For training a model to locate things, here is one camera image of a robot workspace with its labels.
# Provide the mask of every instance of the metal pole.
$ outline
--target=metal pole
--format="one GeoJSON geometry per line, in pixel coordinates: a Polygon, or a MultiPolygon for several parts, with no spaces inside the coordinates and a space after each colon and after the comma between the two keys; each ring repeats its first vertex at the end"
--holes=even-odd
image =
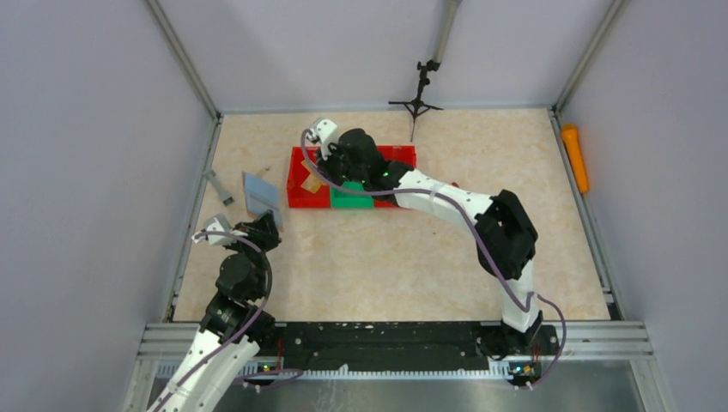
{"type": "Polygon", "coordinates": [[[631,360],[629,363],[645,412],[677,411],[657,361],[631,360]]]}
{"type": "Polygon", "coordinates": [[[195,193],[195,201],[192,204],[190,214],[187,216],[187,230],[185,231],[185,242],[180,248],[179,255],[177,258],[177,265],[174,267],[174,275],[170,288],[165,290],[169,291],[165,306],[162,310],[162,320],[172,321],[173,311],[177,306],[177,297],[179,290],[182,288],[182,278],[185,275],[185,269],[187,268],[187,259],[190,257],[190,250],[192,244],[190,237],[195,233],[197,219],[200,215],[200,209],[203,207],[203,198],[205,187],[207,187],[207,179],[203,176],[203,172],[212,167],[212,160],[215,157],[215,150],[217,149],[217,142],[220,140],[220,132],[222,130],[222,118],[215,121],[215,125],[212,129],[212,133],[209,139],[209,145],[207,147],[207,154],[205,155],[204,163],[201,165],[197,175],[199,180],[197,182],[197,191],[195,193]]]}
{"type": "Polygon", "coordinates": [[[607,9],[606,15],[604,15],[597,31],[591,37],[591,41],[586,47],[584,54],[581,55],[579,62],[576,64],[576,67],[570,75],[567,85],[561,91],[559,99],[554,104],[554,110],[557,116],[561,114],[564,107],[571,99],[573,92],[579,86],[581,79],[586,73],[586,69],[589,68],[590,63],[597,56],[597,51],[606,40],[607,34],[609,34],[609,31],[614,25],[617,17],[619,17],[622,10],[628,3],[628,0],[612,0],[612,4],[610,4],[609,9],[607,9]]]}
{"type": "Polygon", "coordinates": [[[458,6],[462,2],[463,0],[447,0],[445,20],[442,21],[442,26],[440,26],[440,35],[438,36],[437,47],[435,47],[433,55],[433,62],[438,66],[442,63],[442,56],[445,54],[447,39],[450,37],[450,29],[452,28],[452,21],[455,20],[455,12],[458,11],[458,6]]]}
{"type": "Polygon", "coordinates": [[[195,70],[195,66],[192,65],[190,57],[187,55],[185,48],[179,41],[179,37],[172,28],[172,23],[169,22],[167,14],[159,4],[159,0],[143,0],[149,8],[149,13],[155,19],[155,22],[161,30],[164,40],[169,46],[169,50],[174,55],[174,59],[182,69],[182,73],[190,83],[192,90],[194,90],[197,98],[203,103],[207,113],[214,119],[217,120],[220,117],[220,111],[215,107],[215,103],[212,102],[212,98],[209,96],[207,88],[205,88],[203,81],[200,79],[200,75],[195,70]]]}

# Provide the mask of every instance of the wire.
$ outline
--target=wire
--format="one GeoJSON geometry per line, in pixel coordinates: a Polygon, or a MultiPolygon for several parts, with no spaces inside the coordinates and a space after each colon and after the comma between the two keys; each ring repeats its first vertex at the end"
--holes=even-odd
{"type": "Polygon", "coordinates": [[[520,309],[522,312],[528,312],[531,309],[531,299],[533,296],[538,297],[541,301],[546,303],[547,305],[553,307],[556,310],[556,313],[559,315],[559,318],[561,320],[561,330],[562,330],[562,337],[561,337],[561,345],[559,345],[559,348],[556,350],[556,355],[554,356],[554,360],[551,362],[549,367],[546,369],[546,372],[543,373],[541,378],[537,381],[540,382],[541,379],[545,378],[551,373],[551,370],[553,369],[553,365],[556,363],[556,361],[561,357],[561,352],[563,352],[564,345],[566,344],[566,336],[567,336],[567,323],[566,319],[564,318],[563,313],[561,312],[561,309],[551,300],[547,300],[540,294],[536,294],[535,292],[529,292],[526,295],[526,302],[525,305],[522,304],[519,300],[519,298],[516,296],[516,294],[513,292],[511,287],[506,282],[506,279],[503,277],[503,274],[501,273],[501,269],[498,268],[498,265],[495,264],[495,261],[493,260],[493,257],[490,255],[490,252],[488,251],[488,248],[485,247],[485,243],[483,243],[482,239],[478,235],[478,232],[476,230],[475,225],[473,225],[473,222],[470,221],[470,217],[468,216],[467,212],[463,208],[458,201],[453,199],[452,197],[449,197],[447,195],[443,195],[442,193],[439,193],[437,191],[430,191],[427,189],[418,189],[418,188],[407,188],[407,189],[391,189],[388,191],[353,191],[351,189],[347,189],[345,187],[342,187],[340,185],[335,184],[334,182],[328,180],[320,171],[319,168],[316,166],[316,163],[314,163],[311,160],[311,156],[308,154],[308,151],[306,150],[306,136],[310,133],[309,129],[304,129],[303,132],[300,135],[300,150],[303,152],[303,157],[306,159],[306,163],[308,165],[308,168],[311,170],[313,174],[316,175],[317,178],[321,179],[324,183],[326,183],[328,186],[333,187],[334,189],[341,191],[343,193],[348,193],[350,195],[359,195],[359,196],[391,196],[391,195],[397,195],[397,194],[404,194],[404,193],[419,193],[422,195],[428,195],[430,197],[437,197],[439,199],[442,199],[455,208],[459,212],[459,214],[463,217],[463,220],[465,220],[465,224],[468,226],[468,229],[470,230],[470,233],[473,235],[473,238],[475,238],[476,244],[480,252],[485,257],[485,260],[488,262],[488,265],[493,269],[493,272],[495,273],[495,277],[498,279],[498,282],[500,282],[503,289],[506,291],[506,294],[508,297],[511,298],[513,303],[520,309]]]}
{"type": "Polygon", "coordinates": [[[276,356],[276,370],[281,369],[281,356],[283,355],[283,340],[278,339],[278,355],[276,356]]]}
{"type": "MultiPolygon", "coordinates": [[[[208,236],[208,235],[211,235],[211,234],[218,235],[218,236],[224,236],[224,237],[227,237],[227,238],[230,238],[230,239],[237,240],[240,243],[242,243],[244,245],[247,245],[248,247],[250,247],[254,251],[256,251],[258,253],[263,253],[263,251],[258,247],[258,245],[252,243],[250,240],[248,240],[248,239],[246,239],[246,238],[244,238],[242,236],[237,236],[235,234],[228,233],[228,232],[217,232],[217,231],[202,232],[202,233],[196,234],[195,235],[195,239],[201,238],[203,236],[208,236]]],[[[263,297],[263,299],[260,301],[260,306],[258,307],[258,309],[255,311],[255,313],[252,314],[251,318],[248,319],[248,321],[245,324],[243,324],[243,327],[240,328],[240,330],[238,330],[237,332],[235,332],[229,339],[227,339],[225,342],[223,342],[222,345],[220,345],[217,349],[215,349],[212,352],[210,352],[209,354],[207,354],[197,364],[195,364],[194,367],[192,367],[189,371],[187,371],[187,373],[185,373],[184,375],[182,375],[182,378],[180,378],[179,381],[176,383],[177,386],[180,386],[184,382],[186,382],[187,379],[190,378],[190,376],[192,376],[193,374],[195,374],[195,372],[197,372],[197,370],[200,367],[202,367],[202,365],[204,365],[210,359],[212,359],[217,354],[219,354],[224,348],[230,346],[231,343],[233,343],[233,342],[237,341],[238,339],[240,339],[246,333],[246,331],[251,327],[252,323],[255,322],[256,319],[258,319],[258,316],[260,316],[260,313],[263,312],[263,308],[265,307],[265,304],[268,303],[268,295],[270,294],[270,289],[272,287],[272,279],[273,279],[273,277],[272,277],[272,273],[270,271],[270,263],[267,263],[267,264],[268,264],[268,268],[266,268],[266,269],[267,269],[267,272],[268,273],[267,273],[267,276],[265,277],[265,280],[266,280],[266,285],[265,285],[266,296],[263,297]]],[[[168,391],[167,394],[157,404],[157,406],[155,406],[153,412],[160,412],[160,410],[162,409],[162,407],[167,402],[169,402],[169,399],[171,397],[172,397],[172,392],[168,391]]]]}
{"type": "Polygon", "coordinates": [[[533,350],[531,351],[531,363],[536,364],[538,363],[538,355],[541,352],[541,349],[539,348],[538,342],[535,342],[533,344],[533,350]]]}
{"type": "Polygon", "coordinates": [[[275,371],[264,371],[264,372],[256,372],[256,373],[250,373],[247,375],[239,376],[238,378],[235,378],[233,383],[239,384],[239,383],[248,383],[245,382],[246,379],[255,378],[257,376],[270,376],[270,375],[285,375],[289,373],[294,373],[294,376],[290,378],[286,378],[283,380],[277,380],[269,385],[255,385],[256,388],[260,388],[261,391],[269,391],[271,389],[279,388],[283,385],[290,384],[297,378],[300,378],[303,375],[303,369],[297,369],[297,368],[288,368],[288,369],[276,369],[275,371]]]}

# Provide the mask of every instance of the gray tool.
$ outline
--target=gray tool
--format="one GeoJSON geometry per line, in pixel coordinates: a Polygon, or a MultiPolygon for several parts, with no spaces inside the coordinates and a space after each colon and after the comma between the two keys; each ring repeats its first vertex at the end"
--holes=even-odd
{"type": "Polygon", "coordinates": [[[233,199],[233,194],[225,190],[225,188],[220,184],[220,181],[215,178],[215,171],[208,169],[203,172],[203,176],[210,182],[212,187],[215,188],[217,196],[220,198],[222,204],[228,206],[230,203],[235,201],[235,199],[233,199]]]}

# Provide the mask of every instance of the tripod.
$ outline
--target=tripod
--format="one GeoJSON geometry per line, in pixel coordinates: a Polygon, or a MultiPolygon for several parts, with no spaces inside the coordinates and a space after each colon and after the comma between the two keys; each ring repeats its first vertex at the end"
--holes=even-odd
{"type": "Polygon", "coordinates": [[[428,61],[426,64],[422,64],[421,62],[417,62],[417,69],[420,71],[420,81],[417,83],[417,96],[410,101],[390,101],[390,105],[403,105],[409,114],[412,115],[412,131],[409,134],[409,141],[412,142],[415,138],[415,124],[417,123],[417,118],[419,118],[422,114],[425,114],[428,110],[442,110],[442,107],[432,106],[424,101],[422,101],[422,92],[425,90],[425,86],[430,84],[430,79],[428,79],[428,73],[430,71],[437,71],[437,69],[440,68],[440,64],[436,63],[434,60],[428,61]]]}

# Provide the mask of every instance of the orange object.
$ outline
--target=orange object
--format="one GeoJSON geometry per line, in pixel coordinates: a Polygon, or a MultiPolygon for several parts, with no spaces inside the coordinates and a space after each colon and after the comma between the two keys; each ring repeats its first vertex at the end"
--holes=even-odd
{"type": "Polygon", "coordinates": [[[584,159],[581,157],[581,148],[579,148],[579,132],[573,124],[566,124],[561,128],[561,139],[567,148],[569,162],[573,170],[573,177],[576,179],[576,187],[579,193],[587,193],[589,191],[589,179],[586,178],[586,167],[584,159]]]}
{"type": "Polygon", "coordinates": [[[317,178],[316,175],[311,173],[311,169],[308,168],[308,162],[306,159],[304,159],[301,162],[301,165],[306,169],[306,171],[309,173],[306,180],[303,181],[303,183],[300,184],[300,187],[306,189],[307,191],[310,191],[311,193],[316,193],[321,189],[321,186],[324,185],[324,182],[321,181],[321,179],[317,178]]]}

